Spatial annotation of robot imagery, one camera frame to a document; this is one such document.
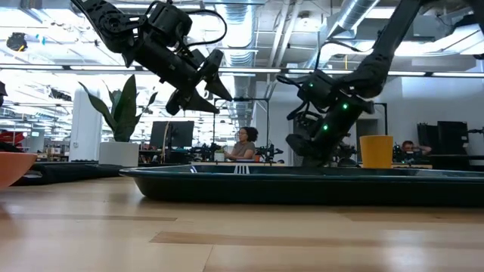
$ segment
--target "red object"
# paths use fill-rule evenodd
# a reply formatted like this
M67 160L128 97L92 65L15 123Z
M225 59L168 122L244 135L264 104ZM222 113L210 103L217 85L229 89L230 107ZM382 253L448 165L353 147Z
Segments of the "red object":
M37 154L0 152L0 190L22 178L36 159Z
M23 132L15 132L15 146L23 141L23 139L25 139ZM14 133L10 131L0 133L0 141L12 144L14 142Z

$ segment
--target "yellow cup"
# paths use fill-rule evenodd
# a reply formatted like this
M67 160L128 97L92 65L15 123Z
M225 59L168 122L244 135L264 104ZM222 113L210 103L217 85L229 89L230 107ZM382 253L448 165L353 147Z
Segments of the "yellow cup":
M360 151L363 168L392 168L392 136L361 136Z

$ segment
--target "orange bowl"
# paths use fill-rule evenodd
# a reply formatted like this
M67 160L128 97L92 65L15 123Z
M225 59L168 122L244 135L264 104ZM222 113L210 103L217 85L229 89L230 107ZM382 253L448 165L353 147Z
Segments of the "orange bowl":
M22 178L36 159L37 154L0 152L0 190Z

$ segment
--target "office equipment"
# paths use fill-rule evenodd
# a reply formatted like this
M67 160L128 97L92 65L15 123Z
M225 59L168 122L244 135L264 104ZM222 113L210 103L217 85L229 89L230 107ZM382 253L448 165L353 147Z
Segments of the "office equipment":
M432 154L440 154L439 127L426 123L417 124L418 144L432 148Z
M469 144L466 122L438 121L439 149L441 154L467 155L465 148Z
M193 121L186 122L153 122L150 145L153 147L191 147L194 136Z

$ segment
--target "potted plant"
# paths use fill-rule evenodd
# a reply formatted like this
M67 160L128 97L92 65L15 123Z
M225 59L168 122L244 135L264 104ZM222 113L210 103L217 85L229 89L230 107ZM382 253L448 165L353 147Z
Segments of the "potted plant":
M225 161L225 154L223 149L216 150L213 154L213 161L214 162L224 162Z
M130 143L129 139L135 127L139 123L141 115L148 111L148 107L154 102L157 93L151 95L148 105L143 107L140 114L136 115L136 79L135 75L129 77L123 91L109 91L109 98L113 103L111 111L98 97L90 94L88 89L79 83L89 96L92 106L103 115L107 125L113 131L116 142L100 143L99 164L121 165L126 167L138 166L138 144Z

